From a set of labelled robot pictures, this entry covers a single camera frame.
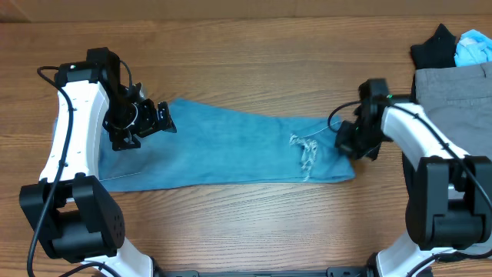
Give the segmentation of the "light blue denim jeans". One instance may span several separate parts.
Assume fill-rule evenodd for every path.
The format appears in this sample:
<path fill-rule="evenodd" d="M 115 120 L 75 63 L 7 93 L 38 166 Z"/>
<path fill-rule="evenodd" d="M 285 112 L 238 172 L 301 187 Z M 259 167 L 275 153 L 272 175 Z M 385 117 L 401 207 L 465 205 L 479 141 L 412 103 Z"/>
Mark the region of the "light blue denim jeans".
<path fill-rule="evenodd" d="M 333 183 L 355 176 L 321 118 L 235 112 L 185 99 L 168 103 L 176 133 L 156 132 L 139 149 L 114 151 L 101 134 L 98 177 L 110 192 L 231 183 Z"/>

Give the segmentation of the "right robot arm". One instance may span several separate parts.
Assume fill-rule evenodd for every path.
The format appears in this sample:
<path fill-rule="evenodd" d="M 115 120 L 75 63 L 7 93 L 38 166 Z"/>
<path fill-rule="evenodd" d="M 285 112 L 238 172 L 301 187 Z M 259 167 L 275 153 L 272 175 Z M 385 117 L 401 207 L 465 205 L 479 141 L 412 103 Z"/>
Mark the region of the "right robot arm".
<path fill-rule="evenodd" d="M 383 142 L 403 153 L 408 202 L 405 233 L 361 267 L 330 267 L 329 276 L 430 276 L 434 262 L 491 257 L 491 161 L 448 139 L 409 95 L 392 95 L 382 78 L 359 88 L 354 122 L 336 130 L 350 159 L 375 160 Z"/>

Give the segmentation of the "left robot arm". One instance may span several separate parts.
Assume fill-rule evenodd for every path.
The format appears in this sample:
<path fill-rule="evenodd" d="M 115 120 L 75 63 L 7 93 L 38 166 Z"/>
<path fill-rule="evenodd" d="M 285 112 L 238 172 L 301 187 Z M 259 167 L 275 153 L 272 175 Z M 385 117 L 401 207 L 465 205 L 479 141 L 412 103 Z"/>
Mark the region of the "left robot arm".
<path fill-rule="evenodd" d="M 115 151 L 137 149 L 156 132 L 174 132 L 168 105 L 147 98 L 141 84 L 121 83 L 127 65 L 108 48 L 91 48 L 83 62 L 54 67 L 58 93 L 52 148 L 39 180 L 25 185 L 19 204 L 33 229 L 32 246 L 76 272 L 161 276 L 162 269 L 125 235 L 117 202 L 98 177 L 101 134 Z"/>

